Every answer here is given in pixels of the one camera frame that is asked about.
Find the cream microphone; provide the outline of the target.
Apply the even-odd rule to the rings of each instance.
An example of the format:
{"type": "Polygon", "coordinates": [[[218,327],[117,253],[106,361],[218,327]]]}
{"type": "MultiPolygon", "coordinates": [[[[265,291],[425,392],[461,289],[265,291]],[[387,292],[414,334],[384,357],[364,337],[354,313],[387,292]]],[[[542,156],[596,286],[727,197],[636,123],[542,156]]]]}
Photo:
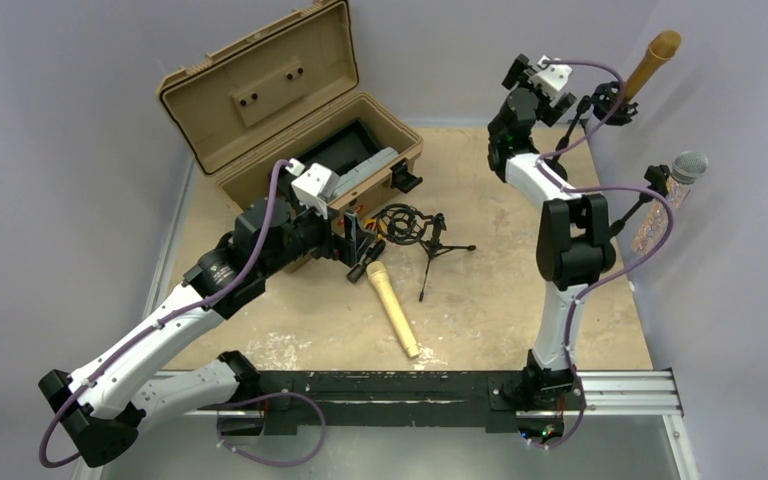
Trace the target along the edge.
{"type": "Polygon", "coordinates": [[[420,354],[419,344],[393,290],[386,267],[380,261],[373,261],[368,265],[366,274],[385,309],[406,356],[409,359],[417,358],[420,354]]]}

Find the black tripod microphone stand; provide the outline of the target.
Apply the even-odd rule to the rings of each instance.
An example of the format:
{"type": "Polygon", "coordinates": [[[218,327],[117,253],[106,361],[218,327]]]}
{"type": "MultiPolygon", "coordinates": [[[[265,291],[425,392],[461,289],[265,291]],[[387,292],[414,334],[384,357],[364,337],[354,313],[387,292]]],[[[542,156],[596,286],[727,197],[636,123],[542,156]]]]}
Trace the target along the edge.
{"type": "Polygon", "coordinates": [[[418,244],[426,255],[426,267],[418,301],[423,302],[431,262],[444,254],[455,250],[475,251],[472,245],[445,245],[441,241],[443,231],[447,230],[443,213],[426,215],[416,207],[404,203],[392,203],[384,206],[373,216],[374,230],[384,240],[399,246],[418,244]]]}

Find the brown microphone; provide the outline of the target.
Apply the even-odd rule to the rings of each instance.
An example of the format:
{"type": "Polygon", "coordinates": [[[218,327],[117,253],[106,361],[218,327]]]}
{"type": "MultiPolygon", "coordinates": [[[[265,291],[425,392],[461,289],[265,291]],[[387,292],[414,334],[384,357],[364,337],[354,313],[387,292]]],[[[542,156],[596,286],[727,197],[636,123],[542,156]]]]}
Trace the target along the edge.
{"type": "Polygon", "coordinates": [[[648,44],[643,58],[625,82],[623,102],[629,103],[655,72],[677,53],[682,37],[675,30],[664,30],[648,44]]]}

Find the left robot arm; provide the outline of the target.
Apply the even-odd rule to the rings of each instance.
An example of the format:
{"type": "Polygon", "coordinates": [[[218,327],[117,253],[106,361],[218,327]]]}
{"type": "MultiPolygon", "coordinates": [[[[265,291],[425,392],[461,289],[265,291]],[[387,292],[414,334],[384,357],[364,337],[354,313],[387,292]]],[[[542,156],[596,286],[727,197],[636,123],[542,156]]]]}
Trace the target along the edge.
{"type": "Polygon", "coordinates": [[[314,208],[297,213],[281,198],[257,200],[125,338],[81,368],[44,375],[39,389],[77,457],[90,467],[103,466],[171,417],[211,405],[267,402],[272,395],[263,389],[260,372],[238,351],[164,381],[154,376],[263,294],[267,279],[298,259],[358,264],[375,235],[351,210],[342,215],[343,230],[334,232],[337,215],[314,208]]]}

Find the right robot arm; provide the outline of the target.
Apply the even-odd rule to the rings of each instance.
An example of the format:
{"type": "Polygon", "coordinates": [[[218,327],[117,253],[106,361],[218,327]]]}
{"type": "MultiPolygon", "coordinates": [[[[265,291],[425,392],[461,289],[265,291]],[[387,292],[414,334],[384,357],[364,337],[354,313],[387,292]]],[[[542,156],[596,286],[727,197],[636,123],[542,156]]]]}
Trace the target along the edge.
{"type": "Polygon", "coordinates": [[[551,404],[574,389],[583,294],[616,261],[606,199],[574,192],[532,140],[535,124],[554,124],[575,103],[564,90],[571,73],[548,57],[531,63],[518,55],[502,81],[508,94],[488,124],[490,170],[541,210],[536,263],[546,289],[538,336],[519,382],[493,389],[509,408],[551,404]]]}

